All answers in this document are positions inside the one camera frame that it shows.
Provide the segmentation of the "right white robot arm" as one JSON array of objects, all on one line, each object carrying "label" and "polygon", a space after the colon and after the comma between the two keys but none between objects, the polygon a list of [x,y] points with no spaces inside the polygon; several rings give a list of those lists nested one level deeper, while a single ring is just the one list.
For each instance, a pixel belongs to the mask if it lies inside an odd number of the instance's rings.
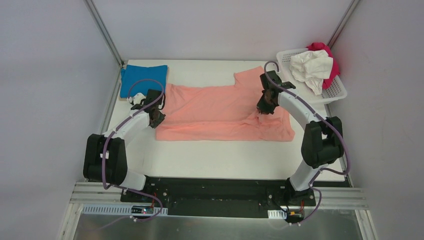
[{"label": "right white robot arm", "polygon": [[260,114],[272,115],[280,107],[300,124],[304,130],[300,152],[302,162],[295,173],[286,180],[283,200],[294,202],[307,199],[313,190],[313,182],[320,171],[342,157],[342,122],[338,117],[324,118],[304,99],[298,96],[296,87],[283,82],[276,71],[260,75],[262,96],[256,108]]}]

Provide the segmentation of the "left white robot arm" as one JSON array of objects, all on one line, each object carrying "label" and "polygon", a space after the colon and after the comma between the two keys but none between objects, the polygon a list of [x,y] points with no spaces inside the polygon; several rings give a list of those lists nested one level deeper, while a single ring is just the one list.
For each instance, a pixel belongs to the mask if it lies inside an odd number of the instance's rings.
[{"label": "left white robot arm", "polygon": [[161,112],[165,103],[162,90],[149,89],[139,100],[129,97],[131,108],[127,116],[116,126],[102,134],[91,134],[86,142],[83,176],[101,182],[108,189],[118,186],[140,191],[147,176],[128,166],[127,146],[146,128],[155,129],[165,119]]}]

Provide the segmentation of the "salmon pink t shirt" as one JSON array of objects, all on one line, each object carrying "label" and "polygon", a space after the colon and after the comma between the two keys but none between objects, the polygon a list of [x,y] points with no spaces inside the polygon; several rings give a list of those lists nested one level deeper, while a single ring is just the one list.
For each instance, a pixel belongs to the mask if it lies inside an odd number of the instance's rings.
[{"label": "salmon pink t shirt", "polygon": [[164,121],[156,128],[158,141],[271,141],[295,137],[290,114],[277,107],[261,114],[261,66],[235,73],[233,85],[166,86]]}]

